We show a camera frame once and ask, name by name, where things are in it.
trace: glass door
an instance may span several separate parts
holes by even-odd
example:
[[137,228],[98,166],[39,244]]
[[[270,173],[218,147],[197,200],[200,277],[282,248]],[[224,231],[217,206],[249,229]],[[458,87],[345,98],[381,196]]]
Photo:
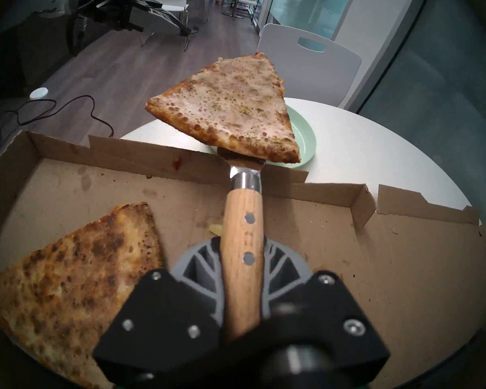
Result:
[[260,14],[262,28],[279,23],[334,39],[352,0],[269,0],[268,14]]

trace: gray gripper mount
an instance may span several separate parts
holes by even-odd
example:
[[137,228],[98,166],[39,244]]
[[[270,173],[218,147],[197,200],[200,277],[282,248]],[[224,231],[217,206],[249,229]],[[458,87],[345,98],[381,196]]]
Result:
[[[304,258],[285,245],[265,237],[263,291],[261,315],[270,317],[274,299],[299,284],[306,283],[312,275]],[[171,271],[173,277],[187,284],[198,293],[211,310],[211,316],[223,325],[224,291],[220,263],[220,238],[214,237],[189,248]]]

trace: pizza crust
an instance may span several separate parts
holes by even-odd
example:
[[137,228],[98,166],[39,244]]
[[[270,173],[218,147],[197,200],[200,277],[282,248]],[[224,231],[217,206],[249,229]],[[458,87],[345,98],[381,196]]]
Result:
[[272,63],[256,53],[216,61],[151,98],[146,110],[206,145],[298,163],[284,92]]
[[139,279],[161,268],[146,203],[117,207],[0,273],[0,328],[86,388],[112,388],[92,357]]

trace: handle hole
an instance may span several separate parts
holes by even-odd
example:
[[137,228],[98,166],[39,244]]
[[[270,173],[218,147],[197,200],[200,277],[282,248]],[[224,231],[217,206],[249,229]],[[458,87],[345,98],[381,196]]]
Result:
[[324,52],[326,45],[316,42],[315,40],[307,39],[306,37],[299,37],[297,44],[311,51]]

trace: pizza box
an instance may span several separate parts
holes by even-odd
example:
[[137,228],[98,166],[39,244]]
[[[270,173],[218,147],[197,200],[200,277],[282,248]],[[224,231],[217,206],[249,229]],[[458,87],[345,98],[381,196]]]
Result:
[[[147,202],[167,267],[222,224],[228,165],[218,156],[90,136],[90,148],[22,131],[0,156],[0,271],[99,219]],[[371,387],[402,384],[486,327],[486,223],[478,211],[364,184],[307,184],[262,172],[265,233],[344,281],[391,352]],[[0,332],[0,387],[73,387]]]

